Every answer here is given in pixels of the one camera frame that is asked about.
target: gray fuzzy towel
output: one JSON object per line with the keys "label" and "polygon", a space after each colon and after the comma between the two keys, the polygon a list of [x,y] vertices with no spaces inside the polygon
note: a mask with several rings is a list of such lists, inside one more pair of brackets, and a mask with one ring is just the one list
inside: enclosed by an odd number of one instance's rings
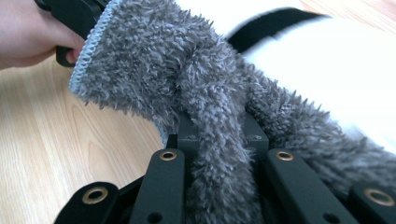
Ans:
{"label": "gray fuzzy towel", "polygon": [[83,101],[142,116],[162,137],[187,112],[200,135],[190,223],[263,223],[251,155],[241,133],[247,111],[270,148],[298,152],[332,189],[358,181],[396,191],[396,158],[345,137],[329,114],[244,62],[209,21],[171,0],[113,0],[92,30],[70,81]]}

